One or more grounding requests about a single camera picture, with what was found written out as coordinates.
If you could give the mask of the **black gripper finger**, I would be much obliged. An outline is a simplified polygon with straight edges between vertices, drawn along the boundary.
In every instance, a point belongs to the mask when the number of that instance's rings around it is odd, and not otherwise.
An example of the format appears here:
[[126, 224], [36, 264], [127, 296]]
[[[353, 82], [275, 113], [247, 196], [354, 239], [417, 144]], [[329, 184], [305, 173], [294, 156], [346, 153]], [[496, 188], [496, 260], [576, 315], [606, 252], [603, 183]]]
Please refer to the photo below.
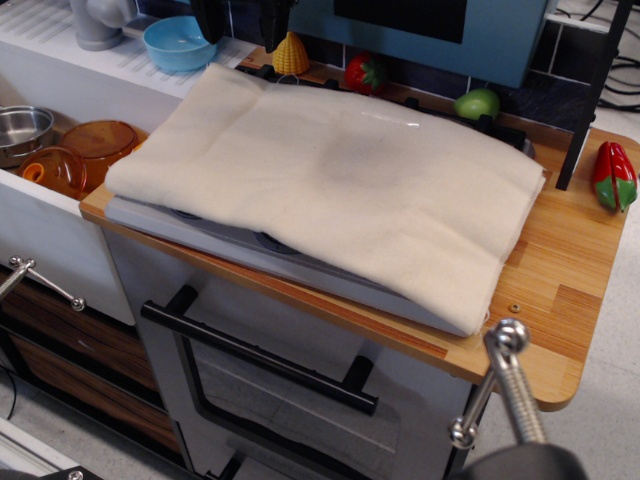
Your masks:
[[224, 7], [220, 0], [191, 0], [191, 9], [204, 38], [216, 44], [224, 36]]
[[261, 0], [260, 31], [267, 53], [272, 53], [285, 39], [294, 0]]

